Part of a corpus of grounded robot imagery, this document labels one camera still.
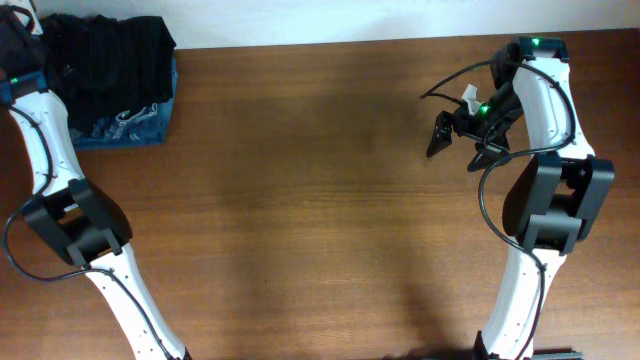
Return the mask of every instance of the blue denim jeans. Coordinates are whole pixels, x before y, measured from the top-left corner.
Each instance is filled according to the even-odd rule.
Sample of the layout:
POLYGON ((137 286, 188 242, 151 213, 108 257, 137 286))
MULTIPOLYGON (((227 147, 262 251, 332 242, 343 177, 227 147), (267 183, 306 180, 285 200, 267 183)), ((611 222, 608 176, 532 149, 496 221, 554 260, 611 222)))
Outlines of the blue denim jeans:
POLYGON ((69 129, 74 148, 76 150, 109 149, 164 142, 178 85, 175 59, 172 64, 172 77, 173 98, 166 103, 145 106, 133 115, 125 111, 113 118, 98 119, 93 131, 88 135, 69 129))

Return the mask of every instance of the stack of clothes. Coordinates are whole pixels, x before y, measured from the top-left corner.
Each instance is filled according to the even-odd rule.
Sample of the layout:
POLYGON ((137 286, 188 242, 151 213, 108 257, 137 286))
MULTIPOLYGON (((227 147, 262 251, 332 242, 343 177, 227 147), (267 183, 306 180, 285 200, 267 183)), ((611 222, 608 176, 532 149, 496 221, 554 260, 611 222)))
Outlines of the stack of clothes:
POLYGON ((164 141, 178 73, 176 43, 161 17, 54 14, 41 24, 50 87, 67 107, 76 149, 164 141))

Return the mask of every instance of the wood grain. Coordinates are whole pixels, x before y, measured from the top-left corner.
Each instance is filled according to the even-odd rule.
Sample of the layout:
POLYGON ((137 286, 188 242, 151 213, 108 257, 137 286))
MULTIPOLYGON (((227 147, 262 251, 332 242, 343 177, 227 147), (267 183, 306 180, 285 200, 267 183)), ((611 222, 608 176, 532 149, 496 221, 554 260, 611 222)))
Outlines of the wood grain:
MULTIPOLYGON (((561 34, 582 127, 616 180, 560 271, 536 348, 640 353, 640 35, 561 34)), ((477 206, 470 141, 424 156, 441 99, 418 95, 509 36, 179 51, 162 146, 79 154, 134 229, 140 271, 196 359, 373 359, 470 347, 506 248, 477 206)), ((488 69, 453 81, 481 97, 488 69)), ((513 148, 528 145, 524 121, 513 148)), ((0 215, 29 193, 16 127, 0 122, 0 215)), ((490 213, 526 160, 495 172, 490 213)), ((22 223, 16 256, 69 270, 22 223)), ((89 281, 29 282, 0 261, 4 359, 132 359, 89 281)))

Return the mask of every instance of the black cloth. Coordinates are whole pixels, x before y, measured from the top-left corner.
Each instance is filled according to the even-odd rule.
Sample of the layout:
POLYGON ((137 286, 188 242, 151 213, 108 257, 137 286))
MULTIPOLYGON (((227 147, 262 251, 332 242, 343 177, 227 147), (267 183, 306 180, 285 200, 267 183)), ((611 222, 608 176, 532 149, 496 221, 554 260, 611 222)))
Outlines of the black cloth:
POLYGON ((97 119, 173 97, 176 43, 161 17, 124 21, 54 14, 41 21, 49 47, 51 89, 69 112, 69 127, 89 132, 97 119))

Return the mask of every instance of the brown wooden surface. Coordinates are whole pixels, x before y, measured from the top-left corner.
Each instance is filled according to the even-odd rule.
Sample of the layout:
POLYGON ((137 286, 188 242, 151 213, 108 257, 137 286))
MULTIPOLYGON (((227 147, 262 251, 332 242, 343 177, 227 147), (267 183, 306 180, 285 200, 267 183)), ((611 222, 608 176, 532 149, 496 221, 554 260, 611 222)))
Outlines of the brown wooden surface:
MULTIPOLYGON (((553 284, 536 348, 640 354, 640 36, 562 34, 585 134, 616 180, 553 284)), ((179 51, 166 144, 79 154, 129 216, 140 271, 195 359, 363 359, 470 347, 507 249, 483 222, 473 144, 424 156, 436 115, 418 95, 510 36, 179 51)), ((486 98, 488 69, 467 83, 486 98)), ((510 132, 528 145, 524 121, 510 132)), ((22 140, 0 123, 0 215, 28 195, 22 140)), ((490 178, 490 213, 527 160, 490 178)), ((20 222, 16 256, 69 270, 20 222)), ((133 359, 86 279, 40 285, 0 261, 3 359, 133 359)))

